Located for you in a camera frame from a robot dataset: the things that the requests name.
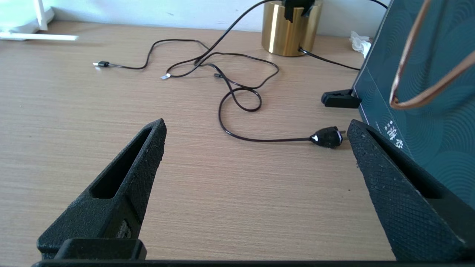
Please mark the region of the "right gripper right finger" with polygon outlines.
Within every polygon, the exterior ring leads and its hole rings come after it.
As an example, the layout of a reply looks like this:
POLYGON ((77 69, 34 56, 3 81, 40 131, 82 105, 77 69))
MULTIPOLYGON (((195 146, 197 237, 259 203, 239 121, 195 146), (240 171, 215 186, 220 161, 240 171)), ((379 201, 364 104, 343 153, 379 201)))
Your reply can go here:
POLYGON ((473 208, 373 127, 352 120, 347 137, 396 260, 474 261, 473 208))

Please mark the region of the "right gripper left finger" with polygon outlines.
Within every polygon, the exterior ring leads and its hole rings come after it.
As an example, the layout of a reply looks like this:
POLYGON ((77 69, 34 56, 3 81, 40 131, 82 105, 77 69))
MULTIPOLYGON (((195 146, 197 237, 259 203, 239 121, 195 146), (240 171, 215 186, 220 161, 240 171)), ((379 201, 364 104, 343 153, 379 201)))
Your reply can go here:
POLYGON ((69 239, 138 238, 166 134, 163 119, 137 133, 38 238, 43 260, 53 259, 69 239))

